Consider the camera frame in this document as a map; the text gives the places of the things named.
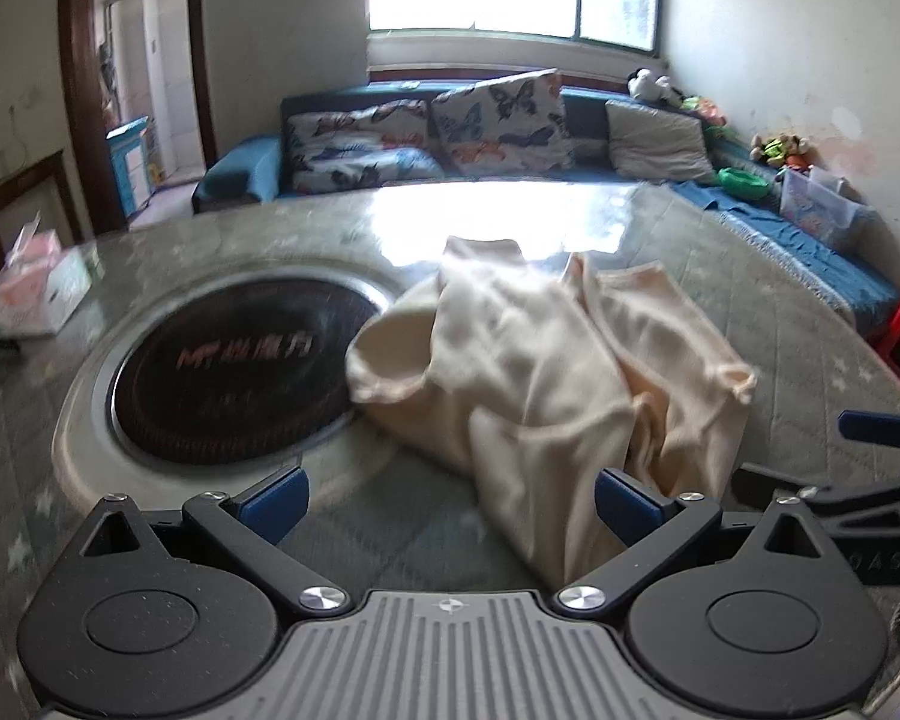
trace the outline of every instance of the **fabric fold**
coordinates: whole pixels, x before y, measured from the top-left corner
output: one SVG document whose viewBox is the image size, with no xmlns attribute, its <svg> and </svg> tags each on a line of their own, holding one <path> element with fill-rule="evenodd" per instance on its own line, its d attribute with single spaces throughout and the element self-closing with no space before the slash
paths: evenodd
<svg viewBox="0 0 900 720">
<path fill-rule="evenodd" d="M 542 274 L 513 241 L 449 239 L 439 272 L 347 353 L 353 401 L 473 479 L 481 508 L 554 588 L 623 546 L 593 485 L 624 469 L 719 497 L 754 371 L 657 264 Z"/>
</svg>

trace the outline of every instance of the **green bowl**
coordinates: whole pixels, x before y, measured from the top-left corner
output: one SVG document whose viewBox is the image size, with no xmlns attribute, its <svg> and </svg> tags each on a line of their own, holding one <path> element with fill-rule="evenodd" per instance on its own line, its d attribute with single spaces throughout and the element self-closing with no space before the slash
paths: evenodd
<svg viewBox="0 0 900 720">
<path fill-rule="evenodd" d="M 770 191 L 770 184 L 760 176 L 753 173 L 736 170 L 734 167 L 724 167 L 717 176 L 727 194 L 746 202 L 756 202 L 764 199 Z"/>
</svg>

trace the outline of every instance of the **door frame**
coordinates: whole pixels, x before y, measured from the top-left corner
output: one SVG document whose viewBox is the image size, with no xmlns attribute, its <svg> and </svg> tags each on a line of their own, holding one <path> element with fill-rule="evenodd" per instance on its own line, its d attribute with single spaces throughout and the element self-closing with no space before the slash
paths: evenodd
<svg viewBox="0 0 900 720">
<path fill-rule="evenodd" d="M 103 95 L 94 28 L 94 0 L 58 0 L 60 74 L 70 124 L 70 138 L 83 198 L 93 233 L 101 235 L 127 228 L 117 181 L 110 165 L 103 126 Z M 203 159 L 207 167 L 217 160 L 217 143 L 210 113 L 203 39 L 203 0 L 187 0 L 190 52 L 194 70 L 194 97 Z"/>
</svg>

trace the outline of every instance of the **sofa armrest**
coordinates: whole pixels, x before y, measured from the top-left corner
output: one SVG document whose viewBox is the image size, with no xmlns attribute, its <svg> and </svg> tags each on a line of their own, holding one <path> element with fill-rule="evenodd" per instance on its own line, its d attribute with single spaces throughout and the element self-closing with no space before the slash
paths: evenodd
<svg viewBox="0 0 900 720">
<path fill-rule="evenodd" d="M 250 138 L 213 165 L 194 192 L 194 213 L 252 202 L 271 202 L 280 194 L 280 137 Z"/>
</svg>

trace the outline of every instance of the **metal screw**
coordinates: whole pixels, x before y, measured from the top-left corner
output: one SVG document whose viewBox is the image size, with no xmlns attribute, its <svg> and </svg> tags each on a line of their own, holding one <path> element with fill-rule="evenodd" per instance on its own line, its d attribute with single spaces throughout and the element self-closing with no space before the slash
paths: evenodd
<svg viewBox="0 0 900 720">
<path fill-rule="evenodd" d="M 607 603 L 607 596 L 598 587 L 591 587 L 589 584 L 575 584 L 573 587 L 564 587 L 557 595 L 557 600 L 567 608 L 586 611 Z"/>
<path fill-rule="evenodd" d="M 308 587 L 300 593 L 300 605 L 314 611 L 341 608 L 346 603 L 346 593 L 338 587 Z"/>
</svg>

